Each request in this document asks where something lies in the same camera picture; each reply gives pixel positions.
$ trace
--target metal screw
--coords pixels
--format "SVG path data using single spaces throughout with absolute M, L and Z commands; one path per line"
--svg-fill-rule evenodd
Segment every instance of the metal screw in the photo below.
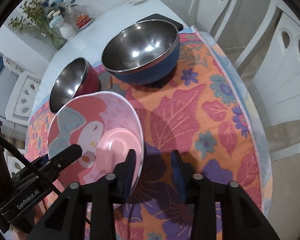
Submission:
M 114 173 L 109 173 L 106 175 L 106 179 L 107 180 L 112 180 L 112 179 L 115 179 L 115 174 Z
M 194 178 L 194 179 L 203 179 L 203 176 L 200 173 L 195 173 L 195 174 L 192 175 L 192 178 Z
M 69 185 L 70 189 L 76 189 L 80 186 L 78 182 L 73 182 Z
M 234 187 L 234 188 L 239 187 L 239 183 L 234 180 L 230 181 L 229 185 L 230 185 L 230 187 Z

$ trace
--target cartoon bow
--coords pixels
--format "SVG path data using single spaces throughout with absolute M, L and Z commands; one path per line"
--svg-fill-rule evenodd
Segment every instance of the cartoon bow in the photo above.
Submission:
M 82 127 L 86 123 L 86 119 L 78 111 L 65 107 L 58 114 L 58 136 L 51 142 L 49 146 L 49 158 L 54 157 L 59 152 L 70 146 L 71 134 Z

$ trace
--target floral tablecloth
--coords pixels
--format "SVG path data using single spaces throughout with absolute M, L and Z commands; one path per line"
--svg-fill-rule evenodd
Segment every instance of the floral tablecloth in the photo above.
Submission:
M 138 185 L 127 203 L 115 210 L 118 240 L 189 238 L 193 206 L 184 205 L 175 190 L 170 165 L 174 149 L 210 180 L 239 182 L 265 215 L 270 207 L 269 150 L 242 80 L 209 34 L 191 27 L 180 32 L 180 42 L 177 66 L 151 85 L 130 86 L 94 64 L 102 90 L 121 94 L 137 111 L 146 144 Z M 47 153 L 52 118 L 48 101 L 31 117 L 26 140 L 29 160 Z M 55 185 L 63 190 L 58 181 Z M 55 199 L 50 194 L 46 205 Z M 221 239 L 219 203 L 216 213 Z

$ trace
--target white table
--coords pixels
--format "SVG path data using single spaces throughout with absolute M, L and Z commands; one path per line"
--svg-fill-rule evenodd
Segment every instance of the white table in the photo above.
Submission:
M 145 0 L 132 0 L 102 14 L 55 53 L 42 78 L 30 117 L 49 99 L 54 82 L 66 65 L 78 57 L 84 57 L 96 66 L 108 42 L 137 21 L 158 13 L 181 23 L 184 28 L 188 27 L 160 0 L 146 0 L 135 4 L 140 1 Z

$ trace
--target black smartphone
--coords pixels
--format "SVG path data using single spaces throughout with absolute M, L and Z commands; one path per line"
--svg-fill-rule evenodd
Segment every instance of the black smartphone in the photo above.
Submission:
M 171 22 L 172 24 L 174 24 L 179 31 L 183 30 L 183 25 L 181 23 L 178 23 L 178 22 L 176 22 L 176 21 L 174 21 L 174 20 L 172 20 L 168 17 L 165 17 L 161 14 L 158 14 L 158 13 L 155 13 L 155 14 L 152 14 L 152 15 L 146 17 L 146 18 L 143 18 L 143 19 L 137 21 L 137 23 L 142 22 L 142 21 L 146 21 L 146 20 L 165 20 L 165 21 L 168 21 L 168 22 Z

